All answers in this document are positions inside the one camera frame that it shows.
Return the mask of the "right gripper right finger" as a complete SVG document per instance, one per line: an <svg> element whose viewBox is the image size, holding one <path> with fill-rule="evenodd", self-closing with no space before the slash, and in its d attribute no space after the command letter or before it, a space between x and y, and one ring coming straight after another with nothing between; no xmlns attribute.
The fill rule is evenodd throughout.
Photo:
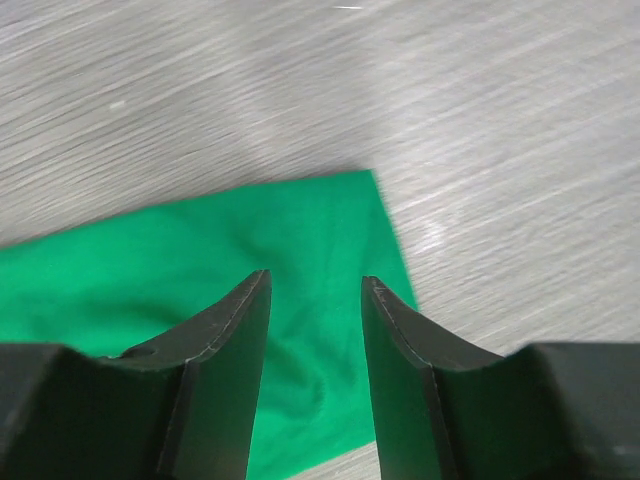
<svg viewBox="0 0 640 480"><path fill-rule="evenodd" d="M362 326L385 479L635 479L639 347L530 343L484 350L376 277Z"/></svg>

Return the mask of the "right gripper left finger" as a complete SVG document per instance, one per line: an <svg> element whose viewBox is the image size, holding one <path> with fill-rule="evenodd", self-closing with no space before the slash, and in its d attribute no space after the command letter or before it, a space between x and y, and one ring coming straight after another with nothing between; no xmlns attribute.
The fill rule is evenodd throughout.
<svg viewBox="0 0 640 480"><path fill-rule="evenodd" d="M242 479L270 318L270 273L116 357L1 347L5 479Z"/></svg>

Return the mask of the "green t shirt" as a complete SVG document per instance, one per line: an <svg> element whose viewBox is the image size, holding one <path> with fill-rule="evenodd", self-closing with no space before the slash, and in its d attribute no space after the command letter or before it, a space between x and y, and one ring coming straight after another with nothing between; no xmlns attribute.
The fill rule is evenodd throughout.
<svg viewBox="0 0 640 480"><path fill-rule="evenodd" d="M1 252L1 337L114 355L272 275L248 475L286 479L370 443L361 281L414 294L369 171L148 207Z"/></svg>

